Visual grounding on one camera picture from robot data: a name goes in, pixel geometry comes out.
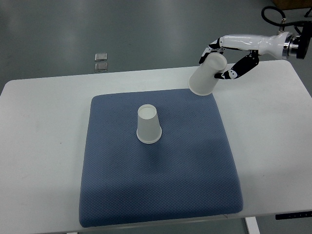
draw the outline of small metal object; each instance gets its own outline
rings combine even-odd
[[[107,60],[107,53],[96,54],[95,61],[106,61],[106,60]]]
[[[96,63],[95,72],[105,72],[105,71],[107,71],[107,63],[106,62]]]
[[[285,22],[286,22],[286,18],[283,18],[282,21],[281,21],[281,24],[285,24]],[[277,31],[277,34],[280,35],[284,31],[285,31],[285,27],[284,26],[280,26],[279,30]]]

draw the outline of black cable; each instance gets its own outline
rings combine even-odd
[[[266,22],[268,22],[268,23],[270,23],[270,24],[272,24],[272,25],[274,25],[274,26],[286,27],[286,26],[293,26],[293,25],[294,25],[294,26],[302,27],[302,26],[307,22],[306,20],[301,20],[301,21],[295,21],[295,22],[290,22],[290,23],[276,23],[276,22],[274,22],[274,21],[272,21],[272,20],[269,20],[269,19],[265,16],[264,12],[265,12],[265,10],[267,10],[267,9],[272,9],[272,10],[275,10],[275,11],[279,12],[279,13],[282,15],[282,18],[286,18],[286,15],[284,14],[284,12],[283,12],[282,10],[278,9],[277,7],[274,7],[274,6],[266,6],[266,7],[264,7],[264,8],[262,9],[262,11],[261,11],[261,16],[262,16],[262,18],[263,18]]]

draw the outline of gray floor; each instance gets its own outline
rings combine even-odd
[[[108,72],[197,66],[207,44],[223,35],[275,35],[277,28],[261,18],[267,5],[272,2],[0,0],[0,92],[13,79],[92,74],[99,52],[108,53]],[[306,11],[286,11],[288,21],[305,19]],[[278,14],[269,15],[280,20]],[[234,63],[246,52],[224,55]],[[306,59],[289,61],[312,94],[312,46]],[[312,233],[312,218],[257,221],[262,234]],[[239,219],[104,233],[246,233],[246,227]]]

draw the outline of white paper cup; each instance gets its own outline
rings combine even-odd
[[[145,104],[137,111],[137,138],[146,144],[152,144],[161,137],[161,127],[155,106]]]
[[[190,90],[200,96],[210,94],[219,80],[215,78],[215,74],[224,70],[227,64],[228,62],[222,54],[209,54],[189,78]]]

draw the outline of blue cushion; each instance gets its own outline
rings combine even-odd
[[[136,136],[137,110],[156,107],[162,137]],[[240,183],[213,95],[189,89],[94,97],[81,179],[83,227],[240,212]]]

